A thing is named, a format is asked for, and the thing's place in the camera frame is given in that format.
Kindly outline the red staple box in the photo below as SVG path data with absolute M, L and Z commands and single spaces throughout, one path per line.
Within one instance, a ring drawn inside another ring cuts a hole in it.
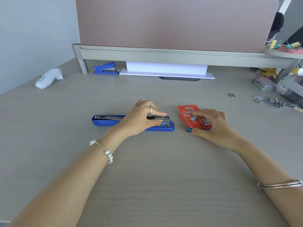
M 187 127 L 198 128 L 202 130 L 208 130 L 212 128 L 212 123 L 210 120 L 202 116 L 192 115 L 192 113 L 200 110 L 196 105 L 179 106 L 177 108 L 180 111 L 179 117 Z

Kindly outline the person's right hand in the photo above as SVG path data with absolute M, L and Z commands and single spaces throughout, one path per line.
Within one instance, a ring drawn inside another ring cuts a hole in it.
M 202 130 L 201 137 L 222 148 L 237 152 L 248 142 L 228 123 L 224 112 L 215 109 L 200 109 L 193 113 L 194 116 L 202 116 L 212 123 L 210 130 Z

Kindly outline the small blue stapler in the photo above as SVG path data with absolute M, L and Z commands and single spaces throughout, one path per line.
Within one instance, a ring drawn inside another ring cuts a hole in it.
M 119 75 L 115 62 L 109 62 L 103 65 L 95 66 L 93 74 L 98 75 Z

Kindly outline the pink desk partition panel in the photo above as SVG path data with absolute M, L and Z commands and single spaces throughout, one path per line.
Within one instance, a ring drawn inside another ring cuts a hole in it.
M 81 45 L 261 53 L 278 0 L 75 0 Z

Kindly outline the dark flat tray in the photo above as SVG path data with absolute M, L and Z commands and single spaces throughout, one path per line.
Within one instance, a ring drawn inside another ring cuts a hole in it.
M 199 78 L 184 78 L 184 77 L 163 77 L 160 76 L 160 79 L 163 80 L 184 80 L 184 81 L 199 81 Z

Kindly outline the pile of loose staples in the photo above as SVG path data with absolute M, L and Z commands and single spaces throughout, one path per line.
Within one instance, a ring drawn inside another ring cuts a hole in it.
M 275 111 L 282 111 L 282 109 L 302 109 L 297 104 L 291 103 L 290 101 L 286 100 L 279 100 L 278 98 L 266 98 L 262 96 L 253 96 L 254 102 L 260 104 L 260 103 L 265 103 L 270 109 L 275 110 Z

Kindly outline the white handheld device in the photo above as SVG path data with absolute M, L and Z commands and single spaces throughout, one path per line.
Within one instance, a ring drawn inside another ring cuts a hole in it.
M 63 80 L 62 71 L 60 68 L 53 68 L 45 72 L 36 81 L 36 87 L 39 89 L 45 89 L 49 87 L 54 82 L 54 80 Z

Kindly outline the grey metal desk frame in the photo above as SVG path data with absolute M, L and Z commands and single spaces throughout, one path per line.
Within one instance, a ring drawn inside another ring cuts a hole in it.
M 88 73 L 86 60 L 156 62 L 227 67 L 287 68 L 292 58 L 265 53 L 239 53 L 175 49 L 147 49 L 126 47 L 86 46 L 72 44 L 83 74 Z

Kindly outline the grey shelf support pole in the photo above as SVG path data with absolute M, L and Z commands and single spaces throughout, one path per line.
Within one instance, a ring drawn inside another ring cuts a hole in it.
M 293 59 L 293 61 L 287 68 L 281 69 L 281 71 L 278 73 L 278 75 L 276 76 L 276 78 L 273 82 L 275 84 L 277 84 L 282 78 L 288 76 L 300 62 L 301 62 L 301 59 Z

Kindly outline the person's right forearm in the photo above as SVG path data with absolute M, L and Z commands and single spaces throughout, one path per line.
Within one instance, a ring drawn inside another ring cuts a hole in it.
M 250 142 L 235 153 L 248 166 L 258 183 L 273 185 L 296 180 Z M 263 190 L 291 227 L 303 227 L 303 186 Z

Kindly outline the person's left forearm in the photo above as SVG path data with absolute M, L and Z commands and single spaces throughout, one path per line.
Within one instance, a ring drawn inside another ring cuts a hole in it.
M 89 148 L 37 194 L 9 227 L 76 227 L 100 174 L 125 139 L 110 128 L 91 141 Z

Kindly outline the person's left hand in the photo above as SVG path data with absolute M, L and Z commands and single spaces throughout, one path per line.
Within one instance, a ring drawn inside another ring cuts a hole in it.
M 130 112 L 113 127 L 124 139 L 130 136 L 138 135 L 142 131 L 148 129 L 147 114 L 145 100 L 140 99 Z M 167 113 L 158 111 L 158 114 L 150 114 L 152 116 L 167 116 Z

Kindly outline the grey plush toy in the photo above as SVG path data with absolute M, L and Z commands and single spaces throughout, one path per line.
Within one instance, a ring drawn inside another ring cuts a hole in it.
M 303 107 L 303 76 L 285 76 L 277 83 L 276 91 L 291 103 Z

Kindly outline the long blue stapler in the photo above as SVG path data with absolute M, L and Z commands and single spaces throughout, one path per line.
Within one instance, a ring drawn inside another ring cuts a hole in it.
M 94 115 L 92 123 L 95 126 L 115 126 L 118 124 L 125 115 Z M 173 132 L 175 130 L 174 123 L 170 120 L 169 116 L 147 116 L 147 119 L 159 119 L 166 123 L 165 126 L 153 126 L 146 131 L 154 132 Z

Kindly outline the white paper stand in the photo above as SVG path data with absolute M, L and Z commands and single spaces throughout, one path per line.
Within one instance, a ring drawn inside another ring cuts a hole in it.
M 207 65 L 170 64 L 151 62 L 126 62 L 127 68 L 120 70 L 120 75 L 157 76 L 189 79 L 210 79 L 215 77 L 207 72 Z

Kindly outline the yellow crumpled paper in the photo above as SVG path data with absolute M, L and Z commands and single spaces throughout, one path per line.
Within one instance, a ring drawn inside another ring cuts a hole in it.
M 258 68 L 256 72 L 270 80 L 274 80 L 277 77 L 275 68 Z

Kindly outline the silver bangle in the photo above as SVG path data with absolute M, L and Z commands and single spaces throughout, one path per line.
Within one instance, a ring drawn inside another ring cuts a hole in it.
M 302 187 L 303 182 L 301 180 L 295 180 L 292 182 L 273 184 L 273 185 L 264 185 L 258 183 L 258 187 L 262 189 L 283 189 L 283 188 L 292 188 L 292 187 Z

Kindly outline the stack of pink sticky notes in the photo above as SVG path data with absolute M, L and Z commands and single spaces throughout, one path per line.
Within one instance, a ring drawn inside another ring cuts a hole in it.
M 255 76 L 254 79 L 251 80 L 251 83 L 261 91 L 276 91 L 276 84 L 266 77 Z

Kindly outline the round grey side shelf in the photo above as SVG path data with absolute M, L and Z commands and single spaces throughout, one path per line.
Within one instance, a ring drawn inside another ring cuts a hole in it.
M 303 59 L 303 54 L 284 53 L 278 51 L 277 49 L 268 49 L 268 47 L 265 47 L 262 52 L 267 55 L 276 56 L 276 57 Z

